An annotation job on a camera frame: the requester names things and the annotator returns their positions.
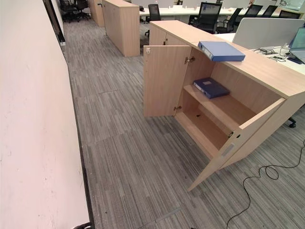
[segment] white wall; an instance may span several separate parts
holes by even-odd
[[[61,27],[62,34],[64,34],[64,32],[63,32],[63,22],[62,22],[62,17],[61,17],[61,10],[60,10],[60,8],[61,8],[60,5],[61,4],[57,0],[51,0],[51,2],[52,2],[52,5],[53,5],[53,8],[54,8],[59,26]]]
[[[71,229],[89,217],[67,64],[41,0],[0,17],[0,228]]]

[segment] door hinge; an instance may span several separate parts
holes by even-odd
[[[176,106],[175,106],[175,107],[173,108],[173,110],[174,110],[174,111],[177,111],[177,110],[180,110],[181,108],[182,108],[181,106],[179,106],[179,107],[176,107]]]
[[[191,62],[193,62],[194,60],[195,60],[195,57],[193,57],[193,56],[191,57],[191,59],[188,58],[188,57],[186,57],[186,58],[185,58],[185,61],[184,61],[184,64],[186,64],[186,63],[188,63],[188,62],[191,63]]]

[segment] laptop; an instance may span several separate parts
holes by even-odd
[[[305,63],[305,28],[299,28],[292,41],[290,53]]]

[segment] white desk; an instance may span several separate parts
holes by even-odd
[[[235,32],[232,33],[220,33],[215,34],[216,37],[220,37],[221,39],[224,39],[227,42],[232,42],[235,36]]]
[[[182,5],[174,5],[172,8],[159,8],[160,15],[162,16],[181,16],[181,15],[198,15],[200,7],[183,8]],[[221,9],[219,15],[232,15],[235,8]],[[247,9],[242,9],[239,15],[244,15]],[[265,10],[261,10],[258,15],[262,15]],[[274,12],[272,16],[278,16],[279,13]],[[144,8],[144,12],[140,12],[140,16],[149,16],[148,8]]]
[[[226,40],[227,42],[232,42],[233,38],[235,36],[235,33],[223,33],[223,34],[215,34],[215,36],[220,37],[224,40]],[[275,52],[280,52],[280,48],[274,48],[273,49]],[[264,55],[266,57],[271,57],[271,56],[280,56],[279,54],[275,54],[275,55]],[[290,60],[286,60],[286,62],[277,62],[279,64],[285,65],[288,68],[291,68],[299,73],[305,74],[305,64],[298,64],[295,62],[292,62]]]

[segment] open cabinet door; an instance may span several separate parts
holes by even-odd
[[[144,116],[175,115],[191,46],[144,46]]]
[[[194,187],[199,185],[202,181],[207,179],[212,173],[220,169],[236,151],[270,118],[270,116],[282,105],[285,101],[280,98],[271,106],[258,113],[256,116],[239,126],[219,150],[218,154],[210,161],[207,167],[188,188],[191,191]]]

